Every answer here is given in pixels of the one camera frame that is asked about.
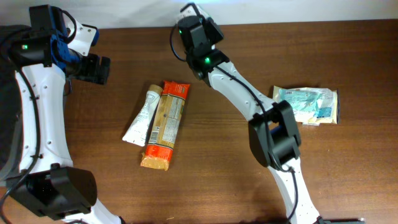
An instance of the wooden table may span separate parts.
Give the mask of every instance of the wooden table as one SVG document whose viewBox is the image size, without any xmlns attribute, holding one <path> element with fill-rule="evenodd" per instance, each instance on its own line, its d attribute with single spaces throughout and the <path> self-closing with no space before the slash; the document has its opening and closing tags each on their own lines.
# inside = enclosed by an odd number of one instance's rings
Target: wooden table
<svg viewBox="0 0 398 224">
<path fill-rule="evenodd" d="M 398 21 L 222 30 L 225 40 L 218 48 L 264 94 L 270 95 L 273 85 L 339 89 L 340 124 L 298 125 L 303 176 L 323 217 L 397 223 Z M 271 173 L 250 152 L 243 116 L 173 56 L 169 32 L 101 30 L 92 52 L 111 58 L 108 84 L 74 80 L 65 110 L 75 167 L 94 173 L 100 200 L 128 223 L 283 217 L 284 204 Z M 121 140 L 148 86 L 162 80 L 192 84 L 167 172 L 140 167 L 144 148 Z M 14 223 L 53 223 L 13 199 L 6 202 L 5 212 Z"/>
</svg>

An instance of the red and yellow package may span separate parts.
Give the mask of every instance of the red and yellow package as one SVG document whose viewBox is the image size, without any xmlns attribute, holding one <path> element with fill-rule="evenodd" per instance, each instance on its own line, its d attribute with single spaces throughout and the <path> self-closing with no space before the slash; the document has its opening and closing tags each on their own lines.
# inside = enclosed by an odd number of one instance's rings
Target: red and yellow package
<svg viewBox="0 0 398 224">
<path fill-rule="evenodd" d="M 164 81 L 154 125 L 141 166 L 169 169 L 189 84 Z"/>
</svg>

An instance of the glue tube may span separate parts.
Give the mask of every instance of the glue tube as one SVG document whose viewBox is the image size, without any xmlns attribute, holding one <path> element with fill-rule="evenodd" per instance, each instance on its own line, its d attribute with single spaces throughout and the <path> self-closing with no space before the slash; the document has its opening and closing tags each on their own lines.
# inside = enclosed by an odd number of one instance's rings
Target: glue tube
<svg viewBox="0 0 398 224">
<path fill-rule="evenodd" d="M 157 85 L 149 86 L 147 96 L 145 99 L 145 104 L 130 125 L 126 134 L 123 136 L 122 140 L 136 144 L 138 146 L 145 146 L 145 140 L 147 138 L 147 132 L 149 129 L 149 124 L 160 100 L 160 94 L 163 89 Z"/>
</svg>

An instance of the black cable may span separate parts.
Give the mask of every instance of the black cable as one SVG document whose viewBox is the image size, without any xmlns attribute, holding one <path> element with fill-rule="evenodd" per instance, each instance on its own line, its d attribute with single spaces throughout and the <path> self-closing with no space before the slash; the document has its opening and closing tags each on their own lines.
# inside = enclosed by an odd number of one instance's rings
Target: black cable
<svg viewBox="0 0 398 224">
<path fill-rule="evenodd" d="M 67 39 L 65 40 L 66 44 L 69 44 L 70 42 L 72 42 L 76 36 L 76 30 L 77 30 L 77 24 L 76 24 L 76 20 L 75 18 L 73 18 L 73 16 L 71 16 L 71 14 L 69 14 L 69 12 L 62 10 L 62 13 L 64 13 L 73 23 L 73 26 L 75 27 L 75 30 L 73 31 L 72 35 L 70 37 L 67 37 Z"/>
<path fill-rule="evenodd" d="M 25 181 L 26 177 L 29 175 L 29 173 L 32 171 L 33 167 L 36 165 L 36 162 L 39 159 L 40 140 L 41 140 L 41 137 L 40 137 L 40 122 L 39 122 L 39 109 L 37 107 L 37 98 L 35 96 L 35 93 L 33 92 L 33 89 L 31 87 L 31 85 L 29 84 L 28 79 L 25 76 L 25 73 L 15 63 L 15 60 L 13 59 L 13 57 L 12 57 L 12 55 L 10 53 L 9 53 L 9 58 L 10 58 L 10 61 L 15 65 L 16 71 L 21 75 L 22 79 L 24 80 L 24 82 L 25 82 L 25 84 L 27 86 L 27 89 L 29 91 L 30 98 L 32 100 L 33 109 L 34 109 L 34 113 L 35 113 L 35 123 L 36 123 L 36 149 L 35 149 L 34 156 L 31 156 L 31 157 L 33 157 L 33 160 L 32 160 L 32 163 L 30 164 L 30 166 L 28 167 L 28 169 L 19 178 L 17 183 L 14 184 L 10 189 L 8 189 L 7 192 L 0 199 L 0 217 L 6 224 L 11 224 L 11 222 L 7 219 L 7 217 L 4 214 L 4 211 L 3 211 L 4 202 L 5 202 L 6 198 L 10 194 L 12 194 L 15 191 L 15 189 L 17 189 L 21 185 L 21 183 L 23 183 L 23 181 Z"/>
<path fill-rule="evenodd" d="M 83 220 L 74 220 L 74 221 L 72 221 L 72 222 L 68 222 L 68 223 L 65 223 L 65 224 L 88 224 L 87 222 L 84 222 Z"/>
<path fill-rule="evenodd" d="M 26 27 L 26 28 L 23 28 L 23 29 L 20 29 L 20 30 L 16 30 L 16 31 L 11 32 L 10 34 L 8 34 L 5 38 L 3 38 L 3 40 L 0 42 L 0 53 L 1 53 L 1 46 L 2 46 L 8 39 L 10 39 L 13 35 L 17 35 L 17 34 L 19 34 L 20 32 L 24 32 L 24 31 L 28 31 L 28 30 L 31 30 L 31 27 Z M 6 59 L 6 58 L 4 58 L 3 56 L 2 56 L 1 58 L 2 58 L 4 61 L 7 62 L 7 59 Z"/>
<path fill-rule="evenodd" d="M 254 92 L 245 83 L 243 83 L 241 80 L 238 80 L 235 76 L 229 74 L 226 70 L 220 68 L 217 65 L 215 66 L 215 68 L 217 68 L 218 70 L 223 72 L 225 75 L 230 77 L 230 79 L 232 79 L 232 80 L 236 81 L 237 83 L 241 84 L 245 89 L 247 89 L 248 92 L 250 92 L 250 94 L 253 96 L 254 100 L 257 102 L 257 104 L 260 106 L 260 108 L 262 110 L 262 114 L 264 116 L 264 122 L 268 122 L 266 120 L 266 117 L 265 117 L 266 110 L 264 108 L 264 105 L 262 105 L 262 101 L 256 96 L 256 94 L 254 94 Z M 266 133 L 269 133 L 269 127 L 268 127 L 267 123 L 266 123 Z M 276 166 L 276 170 L 279 170 L 279 171 L 282 171 L 282 172 L 291 172 L 292 173 L 293 183 L 294 183 L 294 190 L 295 190 L 295 203 L 294 203 L 294 207 L 293 207 L 292 213 L 287 218 L 287 223 L 289 223 L 289 221 L 294 216 L 294 213 L 295 213 L 296 208 L 297 208 L 297 204 L 299 203 L 299 188 L 297 187 L 295 171 L 294 171 L 293 167 L 290 167 L 289 170 L 284 170 L 280 165 L 278 165 L 278 163 L 276 163 L 275 155 L 274 155 L 273 152 L 270 153 L 270 157 L 271 157 L 273 163 Z"/>
<path fill-rule="evenodd" d="M 173 46 L 173 33 L 175 28 L 177 28 L 177 24 L 175 24 L 170 32 L 170 47 L 172 48 L 172 52 L 174 54 L 174 56 L 179 59 L 182 62 L 186 62 L 187 60 L 185 60 L 184 58 L 181 58 L 180 56 L 178 56 L 178 54 L 176 53 L 176 51 L 174 50 L 174 46 Z"/>
</svg>

